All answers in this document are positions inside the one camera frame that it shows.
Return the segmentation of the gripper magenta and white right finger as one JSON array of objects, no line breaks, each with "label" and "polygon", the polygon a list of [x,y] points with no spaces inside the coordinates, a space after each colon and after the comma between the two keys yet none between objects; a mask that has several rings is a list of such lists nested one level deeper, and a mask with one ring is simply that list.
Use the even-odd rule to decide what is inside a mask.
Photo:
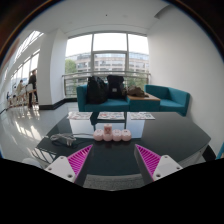
[{"label": "gripper magenta and white right finger", "polygon": [[154,182],[182,169],[170,156],[135,145],[134,155],[144,182]]}]

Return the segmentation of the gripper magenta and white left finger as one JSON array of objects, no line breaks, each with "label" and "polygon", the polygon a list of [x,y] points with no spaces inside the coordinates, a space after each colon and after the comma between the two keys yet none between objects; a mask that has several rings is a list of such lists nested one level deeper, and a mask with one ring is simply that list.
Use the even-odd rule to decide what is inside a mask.
[{"label": "gripper magenta and white left finger", "polygon": [[46,168],[46,171],[72,183],[83,183],[92,147],[93,145],[86,146],[68,157],[59,156]]}]

